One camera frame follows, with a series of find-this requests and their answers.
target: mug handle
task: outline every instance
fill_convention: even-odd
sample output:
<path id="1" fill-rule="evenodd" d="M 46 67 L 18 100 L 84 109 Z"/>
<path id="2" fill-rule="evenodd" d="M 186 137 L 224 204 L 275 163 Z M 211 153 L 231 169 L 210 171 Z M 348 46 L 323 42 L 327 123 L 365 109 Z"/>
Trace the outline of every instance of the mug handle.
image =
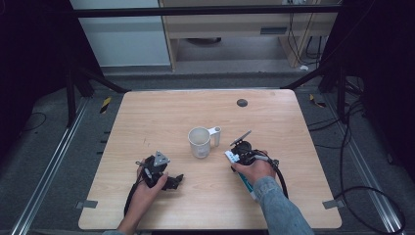
<path id="1" fill-rule="evenodd" d="M 210 136 L 212 136 L 214 138 L 214 146 L 215 147 L 219 146 L 220 131 L 221 131 L 221 128 L 219 126 L 208 129 L 208 133 L 210 134 Z"/>

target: black strap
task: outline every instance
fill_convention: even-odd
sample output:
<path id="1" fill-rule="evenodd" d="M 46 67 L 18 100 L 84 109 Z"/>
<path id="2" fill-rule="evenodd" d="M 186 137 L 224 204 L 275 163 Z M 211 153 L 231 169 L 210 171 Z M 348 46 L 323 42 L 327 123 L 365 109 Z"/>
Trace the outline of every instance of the black strap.
<path id="1" fill-rule="evenodd" d="M 133 184 L 133 185 L 132 185 L 132 187 L 131 187 L 130 193 L 128 194 L 127 202 L 125 203 L 125 207 L 124 207 L 124 216 L 125 216 L 125 215 L 127 214 L 127 212 L 128 212 L 128 208 L 129 208 L 129 205 L 130 205 L 130 203 L 131 203 L 131 198 L 132 198 L 132 196 L 134 195 L 135 190 L 137 189 L 137 186 L 138 186 L 138 183 L 135 183 L 135 184 Z"/>

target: hand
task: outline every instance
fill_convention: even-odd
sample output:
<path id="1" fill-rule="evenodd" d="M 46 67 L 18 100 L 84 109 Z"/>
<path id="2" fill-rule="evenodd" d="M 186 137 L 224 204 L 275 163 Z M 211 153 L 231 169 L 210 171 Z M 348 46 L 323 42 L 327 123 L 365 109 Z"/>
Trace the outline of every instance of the hand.
<path id="1" fill-rule="evenodd" d="M 137 178 L 141 172 L 142 167 L 137 169 Z M 125 218 L 119 224 L 118 231 L 125 234 L 134 234 L 143 215 L 147 212 L 153 201 L 156 199 L 159 191 L 167 181 L 168 173 L 165 173 L 159 178 L 159 181 L 153 188 L 149 188 L 146 182 L 142 181 L 138 184 L 134 195 L 131 198 L 131 203 Z"/>
<path id="2" fill-rule="evenodd" d="M 271 176 L 275 178 L 275 171 L 272 166 L 263 160 L 256 160 L 253 164 L 242 165 L 232 164 L 232 167 L 245 175 L 251 185 L 254 185 L 257 180 L 265 176 Z"/>

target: white mug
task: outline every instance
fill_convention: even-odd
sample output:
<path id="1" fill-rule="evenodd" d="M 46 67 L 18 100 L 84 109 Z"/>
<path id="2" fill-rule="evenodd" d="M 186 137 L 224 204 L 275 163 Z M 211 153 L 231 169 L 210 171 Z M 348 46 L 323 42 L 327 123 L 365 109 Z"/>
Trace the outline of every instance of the white mug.
<path id="1" fill-rule="evenodd" d="M 206 129 L 204 127 L 195 127 L 189 131 L 190 149 L 193 156 L 203 159 L 210 153 L 210 138 L 214 138 L 214 146 L 219 146 L 220 127 Z"/>

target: wooden table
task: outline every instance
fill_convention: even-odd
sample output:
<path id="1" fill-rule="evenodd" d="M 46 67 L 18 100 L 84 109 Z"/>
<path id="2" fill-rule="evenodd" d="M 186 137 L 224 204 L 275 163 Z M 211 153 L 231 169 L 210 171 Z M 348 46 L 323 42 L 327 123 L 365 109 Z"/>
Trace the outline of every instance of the wooden table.
<path id="1" fill-rule="evenodd" d="M 248 101 L 244 108 L 239 99 Z M 205 159 L 192 156 L 192 127 L 222 128 L 220 145 Z M 245 139 L 280 161 L 290 199 L 312 228 L 338 228 L 337 209 L 308 133 L 296 95 L 291 90 L 185 90 L 126 93 L 88 200 L 82 229 L 115 229 L 135 182 L 136 161 L 157 150 L 171 159 L 170 176 L 184 173 L 177 190 L 162 191 L 138 229 L 266 229 L 258 203 L 230 169 L 224 152 L 248 130 Z"/>

